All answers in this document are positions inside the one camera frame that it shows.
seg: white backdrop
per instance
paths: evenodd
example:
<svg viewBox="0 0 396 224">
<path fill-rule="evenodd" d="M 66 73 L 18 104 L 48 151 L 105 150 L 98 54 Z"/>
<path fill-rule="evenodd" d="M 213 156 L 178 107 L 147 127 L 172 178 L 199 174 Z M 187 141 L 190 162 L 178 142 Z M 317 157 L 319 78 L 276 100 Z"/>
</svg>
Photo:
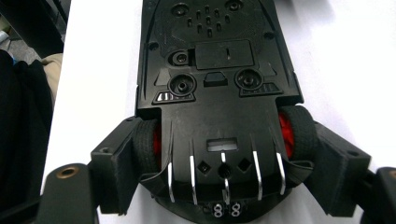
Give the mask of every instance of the white backdrop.
<svg viewBox="0 0 396 224">
<path fill-rule="evenodd" d="M 141 1 L 78 0 L 71 5 L 64 64 L 45 175 L 90 161 L 90 152 L 134 113 Z M 373 156 L 371 170 L 396 166 L 396 2 L 276 0 L 304 106 Z M 301 186 L 253 223 L 359 223 L 327 217 Z M 101 223 L 189 223 L 138 187 L 128 215 Z"/>
</svg>

